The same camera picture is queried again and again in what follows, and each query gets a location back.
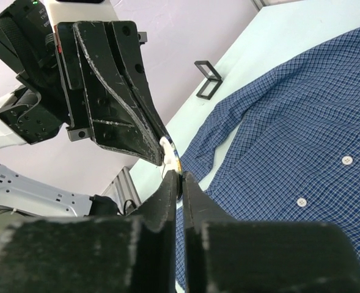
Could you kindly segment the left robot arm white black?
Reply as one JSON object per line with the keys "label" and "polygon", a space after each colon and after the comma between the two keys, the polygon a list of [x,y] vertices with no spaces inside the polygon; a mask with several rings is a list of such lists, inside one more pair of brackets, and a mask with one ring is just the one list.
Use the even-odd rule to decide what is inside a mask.
{"label": "left robot arm white black", "polygon": [[28,216],[115,215],[114,200],[47,185],[70,174],[57,135],[138,157],[164,159],[167,131],[151,97],[147,37],[110,1],[14,1],[0,12],[0,61],[17,87],[0,98],[0,210]]}

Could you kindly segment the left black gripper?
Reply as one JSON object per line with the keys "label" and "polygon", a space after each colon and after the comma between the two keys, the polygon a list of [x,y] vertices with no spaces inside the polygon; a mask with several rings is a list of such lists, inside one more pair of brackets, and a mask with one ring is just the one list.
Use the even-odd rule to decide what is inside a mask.
{"label": "left black gripper", "polygon": [[0,97],[0,145],[72,141],[160,166],[167,134],[136,24],[109,1],[14,1],[0,13],[0,60],[19,86]]}

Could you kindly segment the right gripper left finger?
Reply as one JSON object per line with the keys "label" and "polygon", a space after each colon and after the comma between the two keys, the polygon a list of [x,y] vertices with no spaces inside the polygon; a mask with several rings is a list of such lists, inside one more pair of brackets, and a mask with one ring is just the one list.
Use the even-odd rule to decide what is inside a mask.
{"label": "right gripper left finger", "polygon": [[128,216],[41,218],[0,236],[0,292],[174,292],[179,175]]}

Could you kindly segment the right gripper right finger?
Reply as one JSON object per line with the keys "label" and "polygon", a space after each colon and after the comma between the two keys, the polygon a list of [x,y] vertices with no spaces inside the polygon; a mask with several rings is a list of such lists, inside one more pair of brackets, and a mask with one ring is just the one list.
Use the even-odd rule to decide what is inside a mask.
{"label": "right gripper right finger", "polygon": [[191,173],[182,184],[186,292],[360,292],[360,264],[338,226],[239,221]]}

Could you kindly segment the round blue badge pin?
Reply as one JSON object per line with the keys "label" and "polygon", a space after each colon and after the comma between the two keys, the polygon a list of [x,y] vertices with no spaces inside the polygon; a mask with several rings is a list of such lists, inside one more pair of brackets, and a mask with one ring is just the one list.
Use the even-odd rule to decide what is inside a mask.
{"label": "round blue badge pin", "polygon": [[180,156],[175,146],[175,143],[169,136],[163,136],[160,138],[160,146],[163,149],[164,157],[163,164],[160,167],[161,179],[164,179],[168,171],[175,171],[180,180],[180,191],[177,195],[177,203],[182,202],[182,180],[183,180],[183,168],[180,162]]}

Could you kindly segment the blue plaid button shirt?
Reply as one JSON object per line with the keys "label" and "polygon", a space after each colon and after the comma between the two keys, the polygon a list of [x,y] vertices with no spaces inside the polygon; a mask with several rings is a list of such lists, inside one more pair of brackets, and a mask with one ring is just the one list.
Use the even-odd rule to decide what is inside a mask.
{"label": "blue plaid button shirt", "polygon": [[360,27],[273,68],[220,101],[181,158],[197,181],[232,143],[207,187],[250,221],[339,225],[360,262]]}

